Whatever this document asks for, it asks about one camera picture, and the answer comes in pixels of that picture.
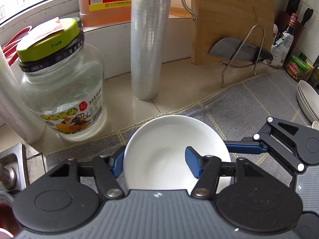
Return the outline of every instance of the green condiment jar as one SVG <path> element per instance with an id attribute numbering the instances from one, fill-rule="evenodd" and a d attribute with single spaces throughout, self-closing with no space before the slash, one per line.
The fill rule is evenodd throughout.
<path id="1" fill-rule="evenodd" d="M 303 75 L 308 71 L 305 62 L 294 55 L 291 55 L 285 69 L 287 73 L 296 81 L 300 81 Z"/>

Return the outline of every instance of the wooden cutting board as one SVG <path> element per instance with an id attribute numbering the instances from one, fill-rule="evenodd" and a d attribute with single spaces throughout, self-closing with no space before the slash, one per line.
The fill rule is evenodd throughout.
<path id="1" fill-rule="evenodd" d="M 197 14 L 193 24 L 192 63 L 204 65 L 225 61 L 207 53 L 225 37 L 243 40 L 254 25 L 265 29 L 263 48 L 270 51 L 275 14 L 275 0 L 192 0 Z M 260 46 L 261 28 L 256 28 L 247 42 Z"/>

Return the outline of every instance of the blue gripper pad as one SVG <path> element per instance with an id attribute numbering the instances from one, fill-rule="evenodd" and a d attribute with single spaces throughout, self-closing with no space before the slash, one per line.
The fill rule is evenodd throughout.
<path id="1" fill-rule="evenodd" d="M 224 141 L 227 147 L 227 150 L 230 153 L 237 154 L 250 154 L 250 155 L 260 155 L 267 152 L 267 148 L 263 148 L 257 145 L 241 145 L 241 144 L 228 144 L 227 141 Z"/>
<path id="2" fill-rule="evenodd" d="M 202 168 L 200 166 L 200 159 L 198 159 L 192 152 L 192 147 L 186 147 L 185 149 L 185 161 L 188 168 L 192 172 L 195 178 L 199 179 L 202 175 Z"/>
<path id="3" fill-rule="evenodd" d="M 112 174 L 115 178 L 118 178 L 123 171 L 123 158 L 124 158 L 125 147 L 121 153 L 114 159 L 114 166 L 111 169 Z"/>

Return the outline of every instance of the cleaver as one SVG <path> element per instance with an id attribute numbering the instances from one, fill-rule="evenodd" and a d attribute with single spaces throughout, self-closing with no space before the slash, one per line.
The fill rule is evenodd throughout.
<path id="1" fill-rule="evenodd" d="M 226 37 L 223 38 L 221 41 L 218 41 L 208 52 L 209 56 L 212 57 L 220 57 L 220 58 L 226 58 L 231 59 L 232 56 L 235 54 L 237 48 L 240 46 L 241 40 L 236 39 L 234 37 Z M 244 43 L 241 47 L 240 51 L 234 58 L 235 61 L 245 61 L 245 62 L 256 62 L 258 59 L 258 52 L 259 47 Z M 264 49 L 261 49 L 260 52 L 260 59 L 263 60 L 273 60 L 272 54 Z"/>

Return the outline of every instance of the soy sauce bottle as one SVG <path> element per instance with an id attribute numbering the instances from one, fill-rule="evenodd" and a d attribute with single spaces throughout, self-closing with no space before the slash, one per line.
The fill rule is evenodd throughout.
<path id="1" fill-rule="evenodd" d="M 288 33 L 288 34 L 293 35 L 293 30 L 295 29 L 295 25 L 296 25 L 297 20 L 298 20 L 298 16 L 296 14 L 292 13 L 287 26 L 284 28 L 284 30 L 282 32 L 279 33 L 278 39 L 283 38 L 284 33 Z"/>

